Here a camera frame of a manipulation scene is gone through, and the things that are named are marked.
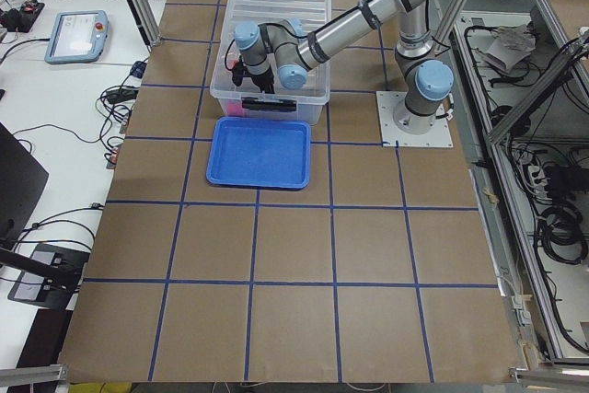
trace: white box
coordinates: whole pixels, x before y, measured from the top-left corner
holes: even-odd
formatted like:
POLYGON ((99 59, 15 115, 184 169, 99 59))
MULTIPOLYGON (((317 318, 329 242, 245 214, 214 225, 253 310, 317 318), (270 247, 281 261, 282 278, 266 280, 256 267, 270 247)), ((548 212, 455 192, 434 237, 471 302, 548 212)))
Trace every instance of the white box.
MULTIPOLYGON (((318 29, 331 19, 331 0, 228 1, 211 83, 211 94, 219 100, 225 115, 298 120, 309 124, 318 122, 323 106, 329 101, 329 63, 310 71, 303 88, 292 90, 280 84, 271 55, 275 94, 261 93, 249 78, 244 79, 241 87, 236 87, 232 82, 231 72, 225 69, 225 53, 233 40, 233 31, 238 23, 247 20, 256 23, 278 22, 287 18, 299 18, 304 32, 318 29), (243 100, 250 102, 252 99, 256 106, 244 106, 243 100)), ((239 51, 233 44, 227 54, 227 61, 235 61, 238 57, 239 51)))

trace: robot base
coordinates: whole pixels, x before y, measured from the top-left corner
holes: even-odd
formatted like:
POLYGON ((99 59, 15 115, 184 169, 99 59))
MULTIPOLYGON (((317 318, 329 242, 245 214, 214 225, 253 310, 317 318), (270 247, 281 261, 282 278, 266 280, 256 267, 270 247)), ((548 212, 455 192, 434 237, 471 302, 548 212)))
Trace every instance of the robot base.
MULTIPOLYGON (((405 99, 405 94, 405 92, 376 92, 383 146, 395 147, 398 144, 401 147, 454 147, 446 119, 436 120, 432 129, 424 135, 406 133, 395 124, 393 111, 400 101, 405 99)), ((444 108, 440 106, 438 113, 444 112, 444 108)))

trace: blue tape line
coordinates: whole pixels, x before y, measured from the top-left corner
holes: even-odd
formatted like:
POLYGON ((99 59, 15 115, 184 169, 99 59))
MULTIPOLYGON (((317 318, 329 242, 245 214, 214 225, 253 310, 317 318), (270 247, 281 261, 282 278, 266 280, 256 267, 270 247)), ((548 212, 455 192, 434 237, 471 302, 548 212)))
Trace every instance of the blue tape line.
POLYGON ((294 287, 332 287, 333 283, 327 282, 295 282, 295 281, 254 281, 253 285, 261 286, 294 286, 294 287))
POLYGON ((380 142, 312 142, 313 144, 331 144, 332 146, 382 146, 380 142))
POLYGON ((84 283, 140 283, 140 284, 165 284, 166 278, 93 278, 85 277, 84 283))
POLYGON ((154 338, 154 348, 151 352, 151 363, 149 365, 149 375, 147 379, 152 381, 154 379, 154 372, 156 370, 157 351, 159 350, 159 339, 162 334, 162 325, 164 323, 164 313, 166 312, 166 301, 167 301, 167 289, 169 285, 164 284, 164 293, 162 294, 162 303, 159 308, 159 317, 157 320, 156 337, 154 338))
POLYGON ((370 282, 321 282, 321 281, 250 281, 250 280, 191 280, 182 278, 84 278, 85 283, 116 284, 192 284, 192 285, 259 285, 269 287, 380 287, 420 289, 498 289, 493 283, 370 283, 370 282))
POLYGON ((201 285, 249 285, 249 281, 226 280, 169 280, 170 284, 201 284, 201 285))
MULTIPOLYGON (((253 207, 254 202, 159 202, 152 200, 107 200, 109 204, 161 204, 161 205, 180 205, 185 206, 224 206, 224 207, 253 207)), ((430 207, 430 206, 362 206, 362 205, 338 205, 338 204, 296 204, 296 203, 278 203, 278 202, 261 202, 260 207, 277 207, 283 209, 334 209, 338 211, 429 211, 429 212, 478 212, 477 207, 430 207)))
POLYGON ((422 294, 420 292, 419 286, 419 275, 417 273, 417 264, 415 262, 415 251, 413 249, 413 238, 411 235, 411 226, 410 226, 410 219, 409 219, 409 210, 407 208, 407 195, 405 193, 405 181, 403 179, 403 167, 401 165, 401 157, 400 157, 400 149, 397 145, 395 146, 395 155, 397 157, 398 163, 398 182, 401 188, 401 199, 403 201, 403 213, 405 215, 405 226, 407 228, 407 240, 409 242, 409 251, 411 256, 411 268, 413 269, 413 279, 415 280, 415 294, 417 297, 417 308, 419 310, 420 315, 420 323, 422 326, 422 336, 423 336, 423 348, 425 350, 425 361, 427 363, 427 371, 430 377, 430 382, 435 382, 435 376, 433 375, 433 366, 432 366, 432 356, 430 354, 430 344, 427 339, 427 329, 425 327, 425 317, 423 315, 423 303, 422 303, 422 294))
POLYGON ((381 28, 377 29, 376 32, 378 33, 378 41, 380 41, 380 57, 383 61, 383 72, 385 74, 385 90, 390 91, 390 86, 388 84, 387 53, 385 52, 385 39, 383 38, 383 32, 381 28))
MULTIPOLYGON (((213 23, 213 30, 211 31, 211 34, 213 35, 214 33, 214 28, 216 25, 216 16, 215 16, 215 20, 213 23)), ((209 69, 209 62, 211 60, 211 51, 208 51, 207 53, 207 57, 206 57, 206 63, 204 65, 204 71, 202 73, 202 82, 201 82, 201 95, 199 97, 199 107, 201 106, 202 103, 202 94, 204 91, 204 84, 206 82, 206 75, 207 75, 207 71, 209 69)), ((196 138, 196 131, 197 131, 197 127, 198 127, 198 118, 194 120, 194 126, 192 128, 192 139, 196 138)), ((194 140, 191 141, 191 149, 189 151, 189 155, 188 155, 188 160, 187 160, 187 165, 186 165, 186 171, 184 173, 184 182, 182 185, 182 193, 180 196, 180 205, 179 205, 179 210, 178 210, 178 218, 176 220, 176 226, 175 226, 175 230, 174 230, 174 237, 172 240, 172 247, 170 250, 170 254, 169 254, 169 259, 167 262, 167 280, 170 279, 171 273, 172 273, 172 266, 174 263, 174 254, 176 253, 176 245, 178 243, 178 235, 179 235, 179 227, 180 227, 180 223, 181 223, 181 219, 182 219, 182 211, 184 208, 184 199, 186 198, 186 190, 188 189, 188 182, 189 182, 189 178, 190 178, 190 173, 191 173, 191 164, 192 164, 192 155, 194 154, 194 144, 196 142, 194 140)), ((164 314, 165 314, 165 310, 166 310, 166 302, 167 302, 167 290, 169 288, 169 283, 166 283, 164 285, 164 293, 162 296, 162 304, 160 307, 160 312, 159 312, 159 320, 157 322, 157 330, 156 330, 156 338, 154 339, 154 349, 152 351, 152 359, 151 359, 151 364, 149 367, 149 376, 148 376, 148 380, 152 381, 154 378, 154 372, 156 369, 156 361, 157 361, 157 351, 159 349, 159 339, 161 336, 161 330, 163 327, 163 323, 164 323, 164 314)))
POLYGON ((331 114, 329 103, 326 105, 328 130, 328 172, 329 172, 329 229, 331 234, 331 271, 333 273, 333 322, 335 327, 335 354, 338 368, 338 382, 342 382, 341 339, 340 339, 340 305, 338 297, 338 266, 336 261, 336 239, 333 204, 333 164, 331 161, 331 114))
POLYGON ((106 204, 154 204, 178 206, 180 202, 158 202, 155 200, 106 200, 106 204))
POLYGON ((258 244, 258 219, 260 216, 260 190, 256 191, 256 209, 254 213, 254 232, 251 241, 251 263, 249 267, 249 293, 248 293, 248 323, 246 325, 246 350, 243 368, 243 379, 249 379, 249 349, 251 346, 251 315, 254 302, 254 280, 256 271, 256 246, 258 244))

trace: electrical outlet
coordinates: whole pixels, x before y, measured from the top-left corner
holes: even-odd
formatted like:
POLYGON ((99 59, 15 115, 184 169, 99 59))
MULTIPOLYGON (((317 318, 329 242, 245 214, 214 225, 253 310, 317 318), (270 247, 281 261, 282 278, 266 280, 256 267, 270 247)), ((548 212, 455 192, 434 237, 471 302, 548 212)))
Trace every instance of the electrical outlet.
POLYGON ((532 324, 532 315, 527 310, 517 310, 516 314, 520 326, 529 326, 532 324))
POLYGON ((524 298, 521 295, 512 296, 512 306, 515 310, 524 308, 524 298))
POLYGON ((540 192, 546 193, 546 187, 549 185, 549 181, 546 178, 546 174, 544 173, 544 169, 540 166, 536 165, 528 165, 527 169, 527 178, 530 185, 536 190, 540 192))

